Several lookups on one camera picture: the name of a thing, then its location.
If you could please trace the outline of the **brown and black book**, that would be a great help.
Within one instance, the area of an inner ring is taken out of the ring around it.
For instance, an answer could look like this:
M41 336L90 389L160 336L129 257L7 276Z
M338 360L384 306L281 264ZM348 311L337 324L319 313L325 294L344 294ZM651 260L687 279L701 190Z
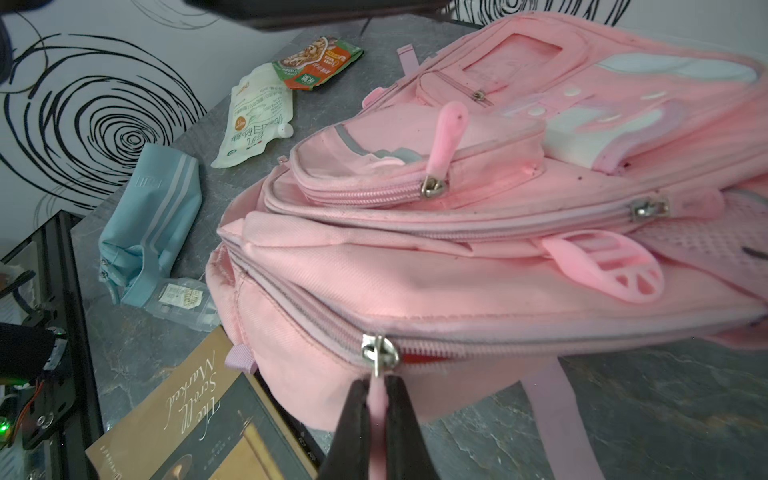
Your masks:
M217 328L86 450L101 479L314 479L317 461Z

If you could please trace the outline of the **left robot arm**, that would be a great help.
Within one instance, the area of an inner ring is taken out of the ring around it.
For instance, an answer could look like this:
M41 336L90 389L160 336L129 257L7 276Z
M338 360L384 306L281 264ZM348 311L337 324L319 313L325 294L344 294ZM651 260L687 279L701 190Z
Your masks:
M24 385L56 370L68 334L59 327L1 324L1 384Z

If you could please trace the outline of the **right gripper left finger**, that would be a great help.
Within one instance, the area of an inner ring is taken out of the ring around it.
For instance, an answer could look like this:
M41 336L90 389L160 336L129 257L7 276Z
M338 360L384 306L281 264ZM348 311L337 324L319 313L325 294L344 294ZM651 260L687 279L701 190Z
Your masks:
M355 380L349 390L318 480L367 480L371 421L367 405L369 380Z

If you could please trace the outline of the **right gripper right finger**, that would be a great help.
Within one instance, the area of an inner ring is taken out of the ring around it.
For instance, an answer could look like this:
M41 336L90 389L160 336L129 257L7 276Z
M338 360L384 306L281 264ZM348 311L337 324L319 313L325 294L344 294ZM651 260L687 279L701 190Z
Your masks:
M385 378L388 407L385 422L386 478L439 480L426 447L410 395L402 378Z

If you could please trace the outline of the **pink student backpack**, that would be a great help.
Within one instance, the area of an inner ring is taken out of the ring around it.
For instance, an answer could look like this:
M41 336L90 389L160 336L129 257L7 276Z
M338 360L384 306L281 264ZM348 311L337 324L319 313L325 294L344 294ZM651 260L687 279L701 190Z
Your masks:
M561 357L766 347L764 62L555 13L400 56L225 211L230 368L334 432L369 380L370 479L387 376L419 424L521 383L555 477L599 479Z

